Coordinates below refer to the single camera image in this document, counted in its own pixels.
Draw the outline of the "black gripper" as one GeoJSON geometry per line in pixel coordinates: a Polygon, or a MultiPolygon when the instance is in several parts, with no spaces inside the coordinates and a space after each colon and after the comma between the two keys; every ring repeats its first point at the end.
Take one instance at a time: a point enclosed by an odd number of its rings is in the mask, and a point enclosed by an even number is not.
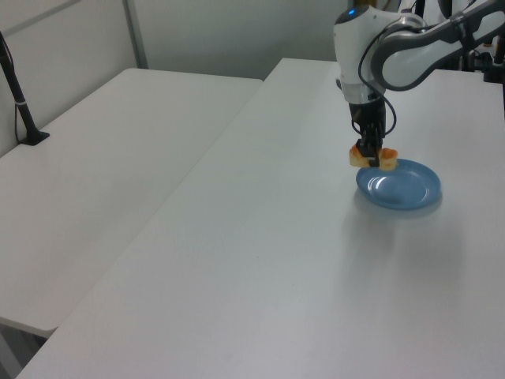
{"type": "Polygon", "coordinates": [[[368,155],[370,166],[379,166],[379,152],[386,133],[386,103],[376,99],[370,103],[350,103],[349,108],[353,128],[362,137],[368,137],[367,143],[358,139],[356,149],[362,156],[368,155]]]}

